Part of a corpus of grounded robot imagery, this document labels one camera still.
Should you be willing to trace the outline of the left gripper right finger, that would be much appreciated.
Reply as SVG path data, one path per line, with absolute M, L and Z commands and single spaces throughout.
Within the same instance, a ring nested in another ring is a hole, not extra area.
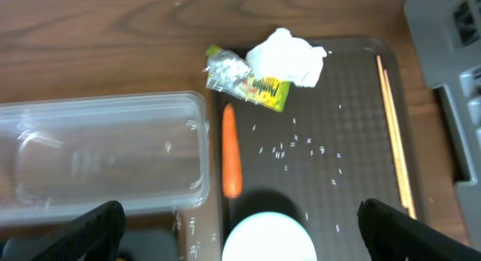
M 372 260 L 480 261 L 480 252 L 377 200 L 363 201 L 358 227 Z

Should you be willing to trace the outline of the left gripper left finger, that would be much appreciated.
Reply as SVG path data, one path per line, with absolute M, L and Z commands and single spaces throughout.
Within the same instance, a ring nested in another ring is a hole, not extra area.
M 32 250 L 32 259 L 115 261 L 125 228 L 126 216 L 121 204 L 105 202 L 47 235 Z

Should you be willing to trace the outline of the white napkin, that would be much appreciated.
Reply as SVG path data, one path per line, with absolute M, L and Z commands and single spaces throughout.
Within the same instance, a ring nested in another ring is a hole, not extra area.
M 313 47 L 303 38 L 293 37 L 288 29 L 277 28 L 249 50 L 245 60 L 258 79 L 276 77 L 297 87 L 314 88 L 327 55 L 324 47 Z

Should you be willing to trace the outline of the green yellow snack wrapper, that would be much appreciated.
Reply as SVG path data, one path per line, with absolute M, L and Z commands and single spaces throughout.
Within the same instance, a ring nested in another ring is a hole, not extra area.
M 275 77 L 257 78 L 246 60 L 230 50 L 210 45 L 206 51 L 206 87 L 246 102 L 282 112 L 290 83 Z

